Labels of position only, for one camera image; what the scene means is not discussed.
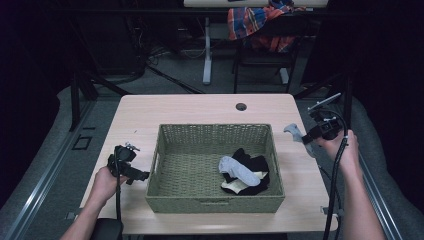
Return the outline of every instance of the dark background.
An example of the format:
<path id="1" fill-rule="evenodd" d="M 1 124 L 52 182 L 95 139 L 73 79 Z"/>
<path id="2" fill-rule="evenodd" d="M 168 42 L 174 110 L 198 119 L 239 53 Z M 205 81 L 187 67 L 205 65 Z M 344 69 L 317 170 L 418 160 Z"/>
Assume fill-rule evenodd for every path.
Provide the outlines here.
<path id="1" fill-rule="evenodd" d="M 334 5 L 330 7 L 335 10 L 370 8 L 378 17 L 370 20 L 369 26 L 370 22 L 359 20 L 325 20 L 303 82 L 322 81 L 342 71 L 350 57 L 359 56 L 353 61 L 354 96 L 367 109 L 380 136 L 389 173 L 404 195 L 424 212 L 424 31 L 419 12 L 423 7 L 418 1 L 407 4 L 386 1 L 390 7 L 377 3 L 371 6 L 358 1 L 332 2 Z M 25 0 L 1 3 L 1 206 L 53 124 L 59 108 L 56 94 L 69 86 L 78 67 L 99 71 L 92 52 L 81 44 L 66 21 L 46 14 L 41 7 L 45 5 L 45 2 Z M 83 32 L 85 24 L 79 24 L 83 25 L 80 29 Z M 160 24 L 164 29 L 175 27 L 166 22 Z M 367 44 L 356 47 L 364 38 Z M 104 39 L 93 41 L 93 46 L 97 45 L 95 41 L 99 41 L 99 46 Z M 122 49 L 126 48 L 134 57 L 130 42 L 130 46 L 122 43 Z"/>

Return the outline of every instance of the plaid fabric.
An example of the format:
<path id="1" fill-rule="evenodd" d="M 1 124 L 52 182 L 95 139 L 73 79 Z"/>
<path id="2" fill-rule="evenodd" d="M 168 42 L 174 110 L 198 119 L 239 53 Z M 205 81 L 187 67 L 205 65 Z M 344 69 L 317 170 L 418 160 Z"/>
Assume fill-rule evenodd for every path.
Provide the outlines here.
<path id="1" fill-rule="evenodd" d="M 261 27 L 265 22 L 281 16 L 285 13 L 292 12 L 293 2 L 291 0 L 281 0 L 278 3 L 269 0 L 269 5 L 264 8 L 231 8 L 228 11 L 228 28 L 230 31 L 230 40 L 245 38 L 245 46 L 254 49 L 267 49 L 268 51 L 286 52 L 287 48 L 296 38 L 293 37 L 268 37 L 268 36 L 251 36 L 246 38 Z"/>

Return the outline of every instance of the gray floor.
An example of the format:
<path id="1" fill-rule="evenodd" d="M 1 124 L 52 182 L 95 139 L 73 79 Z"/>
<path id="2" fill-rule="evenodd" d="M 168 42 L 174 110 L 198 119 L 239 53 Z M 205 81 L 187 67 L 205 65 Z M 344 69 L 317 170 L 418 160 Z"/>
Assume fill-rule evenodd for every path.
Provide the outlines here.
<path id="1" fill-rule="evenodd" d="M 290 92 L 292 94 L 302 90 L 299 83 L 312 44 L 312 40 L 307 40 L 302 45 L 293 88 Z M 204 55 L 201 55 L 201 52 L 196 49 L 189 49 L 190 51 L 184 51 L 179 55 L 163 53 L 152 58 L 151 62 L 156 69 L 207 94 L 232 93 L 233 50 L 225 46 L 226 43 L 224 42 L 218 43 L 213 48 L 212 83 L 207 86 L 202 84 Z M 243 78 L 248 81 L 255 81 L 255 77 L 264 76 L 269 72 L 245 71 Z M 275 77 L 272 74 L 267 78 L 272 79 L 272 81 L 279 80 L 278 76 Z M 108 79 L 116 81 L 121 77 Z M 149 70 L 146 70 L 146 73 L 140 79 L 119 86 L 134 94 L 187 94 L 181 87 Z M 69 88 L 58 95 L 61 100 L 61 109 L 54 126 L 23 180 L 0 211 L 0 239 L 57 239 L 72 223 L 72 219 L 67 219 L 66 216 L 69 213 L 75 213 L 79 207 L 86 184 L 119 103 L 117 94 L 101 85 L 96 85 L 96 88 L 100 93 L 97 101 L 86 102 L 84 99 L 81 100 L 85 114 L 83 114 L 83 121 L 79 128 L 74 133 L 68 132 L 71 125 Z M 307 129 L 312 127 L 314 122 L 306 114 L 306 108 L 314 104 L 316 99 L 322 99 L 325 93 L 326 91 L 323 89 L 312 96 L 314 100 L 296 101 Z M 365 110 L 357 101 L 354 102 L 352 114 L 352 128 L 357 132 L 360 139 L 361 153 L 366 166 L 380 190 L 385 206 L 390 210 L 389 217 L 393 219 L 396 224 L 395 227 L 399 230 L 393 235 L 389 234 L 388 239 L 401 239 L 401 236 L 403 239 L 424 239 L 423 216 L 403 197 L 388 175 L 378 135 L 372 123 L 366 117 Z M 87 150 L 72 150 L 78 137 L 89 137 L 91 139 Z M 316 151 L 319 154 L 317 163 L 331 173 L 331 161 L 321 149 L 317 148 Z M 46 174 L 46 171 L 51 168 L 57 170 L 56 175 L 49 176 Z M 324 175 L 323 179 L 328 186 L 329 181 Z M 32 194 L 37 189 L 39 190 L 40 185 L 37 184 L 40 180 L 52 184 L 44 189 L 45 195 L 37 195 L 39 199 L 36 200 L 39 204 L 34 204 L 36 200 L 29 200 L 31 200 Z M 338 184 L 340 192 L 343 191 L 342 180 L 341 176 Z M 31 213 L 22 211 L 23 209 L 29 209 Z M 256 237 L 256 239 L 278 238 L 278 236 Z M 293 233 L 288 234 L 288 237 L 291 240 L 322 239 L 322 232 Z"/>

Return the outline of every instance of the desk leg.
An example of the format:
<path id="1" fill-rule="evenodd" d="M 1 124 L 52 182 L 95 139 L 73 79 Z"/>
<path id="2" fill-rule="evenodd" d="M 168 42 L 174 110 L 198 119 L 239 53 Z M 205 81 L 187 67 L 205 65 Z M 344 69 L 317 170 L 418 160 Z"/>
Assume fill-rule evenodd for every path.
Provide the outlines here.
<path id="1" fill-rule="evenodd" d="M 211 36 L 209 34 L 209 18 L 205 19 L 205 68 L 203 69 L 203 84 L 211 84 L 212 56 L 211 56 Z"/>

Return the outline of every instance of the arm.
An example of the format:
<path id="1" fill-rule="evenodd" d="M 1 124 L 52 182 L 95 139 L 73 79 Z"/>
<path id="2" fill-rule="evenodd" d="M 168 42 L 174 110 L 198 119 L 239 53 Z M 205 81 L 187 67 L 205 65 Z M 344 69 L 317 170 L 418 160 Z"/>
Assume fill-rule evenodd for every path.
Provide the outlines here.
<path id="1" fill-rule="evenodd" d="M 340 170 L 345 180 L 344 239 L 385 239 L 377 214 L 365 188 L 362 169 L 359 164 L 358 141 L 352 130 L 348 132 L 346 146 L 340 160 Z M 317 139 L 316 142 L 335 159 L 343 132 L 331 141 Z"/>
<path id="2" fill-rule="evenodd" d="M 126 180 L 121 177 L 121 184 Z M 83 210 L 61 239 L 90 239 L 100 211 L 115 191 L 116 178 L 107 167 L 100 168 Z"/>

